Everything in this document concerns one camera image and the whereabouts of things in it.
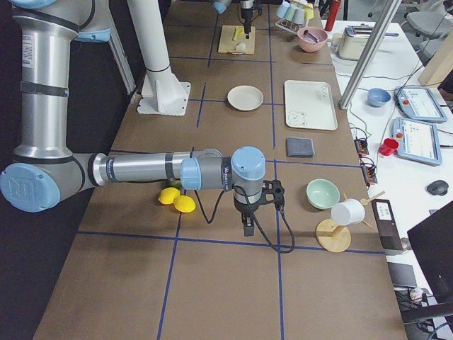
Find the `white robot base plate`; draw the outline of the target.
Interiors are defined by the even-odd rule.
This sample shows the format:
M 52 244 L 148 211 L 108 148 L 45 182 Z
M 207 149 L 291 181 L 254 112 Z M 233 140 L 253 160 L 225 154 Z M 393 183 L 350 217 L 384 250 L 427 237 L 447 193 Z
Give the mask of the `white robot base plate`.
M 146 115 L 172 115 L 183 116 L 185 115 L 189 94 L 191 90 L 191 83 L 180 82 L 182 86 L 182 94 L 176 94 L 170 98 L 169 93 L 159 93 L 159 83 L 156 82 L 156 88 L 151 89 L 151 84 L 146 78 L 142 87 L 142 99 L 137 106 L 139 114 Z

